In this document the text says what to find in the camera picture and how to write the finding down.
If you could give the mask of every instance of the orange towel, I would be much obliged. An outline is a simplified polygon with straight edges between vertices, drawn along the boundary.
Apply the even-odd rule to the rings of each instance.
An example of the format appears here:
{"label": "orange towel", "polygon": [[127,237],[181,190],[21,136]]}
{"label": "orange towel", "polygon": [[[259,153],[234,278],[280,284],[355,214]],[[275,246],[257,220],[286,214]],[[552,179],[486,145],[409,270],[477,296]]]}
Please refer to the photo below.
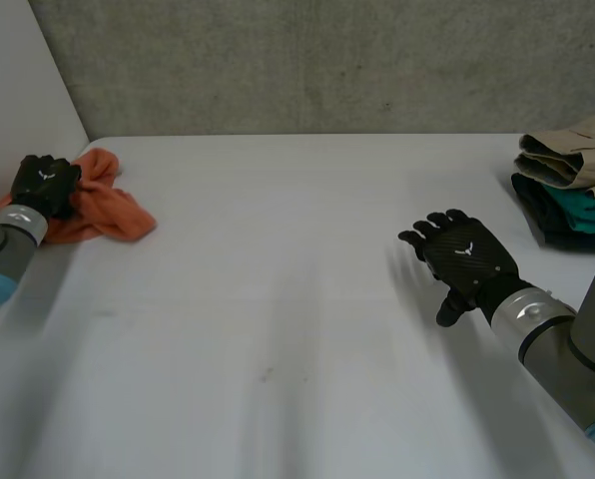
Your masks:
{"label": "orange towel", "polygon": [[[82,168],[82,178],[70,199],[76,212],[67,220],[50,219],[46,242],[78,242],[100,235],[135,241],[156,227],[156,220],[131,195],[112,188],[119,167],[113,153],[94,148],[73,165]],[[10,202],[7,196],[0,208]]]}

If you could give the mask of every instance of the white wall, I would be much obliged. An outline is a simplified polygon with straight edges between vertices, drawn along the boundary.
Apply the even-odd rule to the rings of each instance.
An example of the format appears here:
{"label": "white wall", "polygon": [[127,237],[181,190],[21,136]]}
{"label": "white wall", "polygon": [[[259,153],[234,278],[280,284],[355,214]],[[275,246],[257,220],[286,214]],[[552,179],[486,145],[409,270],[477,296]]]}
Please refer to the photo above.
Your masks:
{"label": "white wall", "polygon": [[[28,154],[51,154],[74,159],[88,144],[53,58],[26,0],[0,0],[0,198],[8,191],[20,160]],[[67,249],[50,250],[49,269],[62,270]],[[27,283],[44,284],[52,270],[29,271]],[[59,288],[59,280],[50,289]],[[33,287],[26,294],[34,294]],[[7,314],[28,326],[29,312],[49,315],[51,301],[18,300]],[[6,305],[0,311],[5,313]],[[55,347],[47,331],[38,328],[16,341],[0,341],[0,479],[17,478],[42,426],[43,398],[51,394]],[[64,335],[57,344],[63,344]]]}
{"label": "white wall", "polygon": [[25,0],[0,0],[0,197],[28,154],[74,159],[88,144]]}

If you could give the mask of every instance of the table surface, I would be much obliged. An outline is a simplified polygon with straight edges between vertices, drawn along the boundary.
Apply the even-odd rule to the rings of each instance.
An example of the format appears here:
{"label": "table surface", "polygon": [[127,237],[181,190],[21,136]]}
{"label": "table surface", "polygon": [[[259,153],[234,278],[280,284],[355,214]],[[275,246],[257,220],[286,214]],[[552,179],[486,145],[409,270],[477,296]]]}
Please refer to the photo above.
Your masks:
{"label": "table surface", "polygon": [[111,138],[158,220],[42,247],[0,311],[0,478],[595,478],[595,447],[396,235],[459,208],[578,307],[516,135]]}

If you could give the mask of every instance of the dark green folded cloth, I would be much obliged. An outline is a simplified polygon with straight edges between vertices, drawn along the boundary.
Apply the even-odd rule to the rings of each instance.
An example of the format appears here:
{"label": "dark green folded cloth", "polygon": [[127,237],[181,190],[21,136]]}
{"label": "dark green folded cloth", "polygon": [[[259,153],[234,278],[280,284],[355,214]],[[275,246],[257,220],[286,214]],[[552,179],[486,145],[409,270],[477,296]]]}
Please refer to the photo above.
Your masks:
{"label": "dark green folded cloth", "polygon": [[585,190],[558,190],[547,185],[544,190],[562,208],[572,230],[595,234],[595,199]]}

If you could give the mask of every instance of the robotic hand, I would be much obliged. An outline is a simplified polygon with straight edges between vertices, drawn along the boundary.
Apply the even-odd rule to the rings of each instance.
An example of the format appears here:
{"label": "robotic hand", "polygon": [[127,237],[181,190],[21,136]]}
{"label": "robotic hand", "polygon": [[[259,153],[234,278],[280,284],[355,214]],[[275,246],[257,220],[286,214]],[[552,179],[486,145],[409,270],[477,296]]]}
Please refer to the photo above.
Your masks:
{"label": "robotic hand", "polygon": [[441,326],[481,308],[500,340],[595,442],[595,279],[579,314],[519,277],[514,259],[479,220],[428,215],[399,234],[450,290]]}
{"label": "robotic hand", "polygon": [[530,286],[519,279],[515,260],[479,220],[459,210],[432,213],[427,218],[428,222],[413,225],[424,238],[408,231],[400,233],[399,239],[411,244],[435,278],[450,287],[437,314],[440,326],[452,326],[464,312],[480,306],[478,296],[488,290],[490,281],[499,283],[496,278]]}
{"label": "robotic hand", "polygon": [[80,167],[64,159],[28,156],[22,161],[11,203],[0,210],[0,303],[17,288],[49,218],[70,212],[69,197],[80,175]]}
{"label": "robotic hand", "polygon": [[14,205],[33,208],[45,219],[69,213],[69,197],[76,191],[82,170],[63,158],[27,156],[11,186]]}

